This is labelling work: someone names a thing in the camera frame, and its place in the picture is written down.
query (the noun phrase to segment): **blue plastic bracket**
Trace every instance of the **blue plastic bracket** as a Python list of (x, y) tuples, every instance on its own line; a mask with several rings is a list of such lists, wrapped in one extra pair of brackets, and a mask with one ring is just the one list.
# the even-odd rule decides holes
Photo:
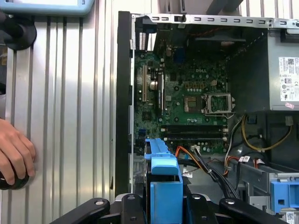
[(279, 213), (284, 208), (299, 208), (299, 181), (271, 182), (271, 210)]
[(168, 151), (161, 139), (146, 139), (151, 154), (152, 175), (177, 176), (176, 181), (150, 183), (150, 220), (151, 224), (181, 224), (183, 222), (183, 179), (177, 158)]

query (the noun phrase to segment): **yellow wire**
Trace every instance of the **yellow wire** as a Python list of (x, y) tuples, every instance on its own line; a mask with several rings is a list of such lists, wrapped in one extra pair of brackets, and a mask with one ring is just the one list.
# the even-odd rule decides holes
[(272, 145), (272, 146), (270, 146), (270, 147), (267, 147), (267, 148), (257, 148), (257, 147), (255, 147), (255, 146), (251, 145), (251, 144), (247, 141), (247, 139), (246, 139), (246, 133), (245, 133), (245, 121), (246, 121), (246, 116), (244, 116), (243, 119), (242, 119), (242, 135), (243, 135), (243, 138), (244, 138), (246, 144), (247, 144), (250, 148), (252, 148), (252, 149), (254, 149), (254, 150), (257, 150), (257, 151), (266, 151), (266, 150), (270, 150), (270, 149), (275, 148), (276, 146), (280, 145), (280, 144), (281, 144), (281, 143), (282, 143), (282, 142), (283, 142), (283, 141), (290, 135), (290, 133), (292, 132), (292, 126), (290, 126), (290, 131), (288, 132), (288, 134), (287, 134), (282, 140), (278, 141), (278, 142), (275, 143), (274, 145)]

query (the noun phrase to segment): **black holder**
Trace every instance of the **black holder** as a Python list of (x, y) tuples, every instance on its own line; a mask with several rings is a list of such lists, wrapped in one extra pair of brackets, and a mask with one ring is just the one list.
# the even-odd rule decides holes
[(25, 50), (36, 40), (34, 23), (26, 18), (10, 18), (0, 12), (0, 29), (5, 32), (4, 43), (12, 50)]

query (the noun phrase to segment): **power supply label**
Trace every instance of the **power supply label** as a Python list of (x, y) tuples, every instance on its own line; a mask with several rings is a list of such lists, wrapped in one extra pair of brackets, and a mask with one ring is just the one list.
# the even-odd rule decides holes
[(299, 101), (299, 57), (279, 57), (280, 100)]

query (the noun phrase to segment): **hand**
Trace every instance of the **hand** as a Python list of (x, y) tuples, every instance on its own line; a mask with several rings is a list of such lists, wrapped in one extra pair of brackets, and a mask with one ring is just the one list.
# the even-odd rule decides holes
[(35, 156), (33, 144), (9, 122), (0, 119), (0, 171), (9, 185), (14, 184), (11, 165), (19, 179), (24, 179), (26, 171), (29, 176), (35, 175)]

